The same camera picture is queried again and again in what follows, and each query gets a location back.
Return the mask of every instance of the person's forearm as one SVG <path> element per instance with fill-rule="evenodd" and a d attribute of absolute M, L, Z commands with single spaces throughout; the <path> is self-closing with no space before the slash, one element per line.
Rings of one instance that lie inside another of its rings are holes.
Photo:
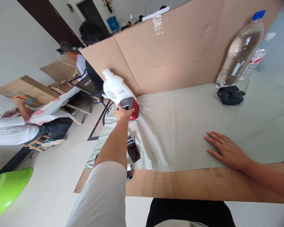
<path fill-rule="evenodd" d="M 244 170 L 248 176 L 284 198 L 284 174 L 267 165 L 251 161 Z"/>
<path fill-rule="evenodd" d="M 104 143 L 95 166 L 105 161 L 115 161 L 127 168 L 127 134 L 128 119 L 121 118 Z"/>
<path fill-rule="evenodd" d="M 21 116 L 24 118 L 25 121 L 28 121 L 31 118 L 31 113 L 30 113 L 30 109 L 25 107 L 24 103 L 21 103 L 18 105 L 19 108 L 19 112 L 21 114 Z"/>

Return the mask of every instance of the wooden stool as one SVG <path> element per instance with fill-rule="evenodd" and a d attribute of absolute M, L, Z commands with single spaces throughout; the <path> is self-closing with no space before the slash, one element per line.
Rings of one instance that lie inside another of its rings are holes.
<path fill-rule="evenodd" d="M 40 148 L 40 146 L 45 142 L 45 140 L 47 140 L 49 138 L 48 135 L 42 135 L 40 137 L 38 137 L 37 139 L 35 139 L 34 141 L 30 142 L 29 144 L 26 144 L 24 147 L 29 147 L 31 149 L 35 149 L 37 151 L 43 152 L 45 151 L 43 148 Z"/>

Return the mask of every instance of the doorway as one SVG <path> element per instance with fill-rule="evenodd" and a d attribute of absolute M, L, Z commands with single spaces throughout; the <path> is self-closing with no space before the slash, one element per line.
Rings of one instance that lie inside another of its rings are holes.
<path fill-rule="evenodd" d="M 84 48 L 83 43 L 48 0 L 17 1 L 58 43 L 68 41 L 76 47 Z"/>
<path fill-rule="evenodd" d="M 90 20 L 96 23 L 98 26 L 100 26 L 100 28 L 103 29 L 104 32 L 109 33 L 92 0 L 85 0 L 77 4 L 77 7 L 79 8 L 86 20 Z"/>

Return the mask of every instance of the sneaker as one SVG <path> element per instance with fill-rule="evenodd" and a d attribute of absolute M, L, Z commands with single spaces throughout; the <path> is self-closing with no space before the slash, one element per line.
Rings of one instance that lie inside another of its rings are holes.
<path fill-rule="evenodd" d="M 42 144 L 42 147 L 50 147 L 50 146 L 53 146 L 53 145 L 62 144 L 64 141 L 65 141 L 65 139 L 47 140 Z"/>

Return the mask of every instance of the person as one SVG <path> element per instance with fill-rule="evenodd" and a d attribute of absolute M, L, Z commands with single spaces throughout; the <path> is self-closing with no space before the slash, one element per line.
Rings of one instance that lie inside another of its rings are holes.
<path fill-rule="evenodd" d="M 119 121 L 104 143 L 66 227 L 126 226 L 127 131 L 128 120 L 134 109 L 124 110 L 120 104 L 118 107 L 119 110 L 114 110 L 113 115 Z M 283 173 L 252 161 L 227 136 L 214 131 L 207 134 L 205 139 L 220 151 L 217 153 L 208 150 L 210 155 L 227 166 L 244 172 L 284 198 Z M 154 198 L 146 227 L 179 226 L 181 222 L 187 221 L 195 227 L 235 226 L 231 212 L 223 201 Z"/>
<path fill-rule="evenodd" d="M 86 20 L 79 27 L 79 32 L 81 34 L 82 41 L 87 45 L 93 45 L 97 42 L 100 42 L 106 38 L 111 37 L 108 31 L 104 31 L 101 27 L 95 24 L 92 21 Z M 85 61 L 86 71 L 91 81 L 93 82 L 95 88 L 98 91 L 103 91 L 104 81 L 99 76 L 99 74 L 94 70 L 94 68 L 89 64 L 88 61 Z"/>
<path fill-rule="evenodd" d="M 12 98 L 12 100 L 16 103 L 21 116 L 14 116 L 17 113 L 15 111 L 7 111 L 0 118 L 0 145 L 28 144 L 47 133 L 52 133 L 52 135 L 42 145 L 43 147 L 61 144 L 65 141 L 64 136 L 70 127 L 69 123 L 26 125 L 33 113 L 32 110 L 25 107 L 24 99 Z"/>
<path fill-rule="evenodd" d="M 77 47 L 75 47 L 74 45 L 72 45 L 71 43 L 67 42 L 67 41 L 62 41 L 60 43 L 60 53 L 61 54 L 66 54 L 70 59 L 72 59 L 73 61 L 76 62 L 76 67 L 80 72 L 80 75 L 82 77 L 77 79 L 77 82 L 83 80 L 88 74 L 87 68 L 86 68 L 86 60 L 84 58 L 84 56 L 82 54 L 80 54 L 79 50 Z M 95 88 L 101 89 L 103 90 L 103 80 L 102 81 L 102 85 L 99 86 L 98 80 L 95 79 L 95 77 L 93 79 L 91 79 L 92 83 L 94 84 Z M 100 100 L 98 97 L 93 96 L 94 99 L 96 99 L 95 104 L 99 104 Z"/>

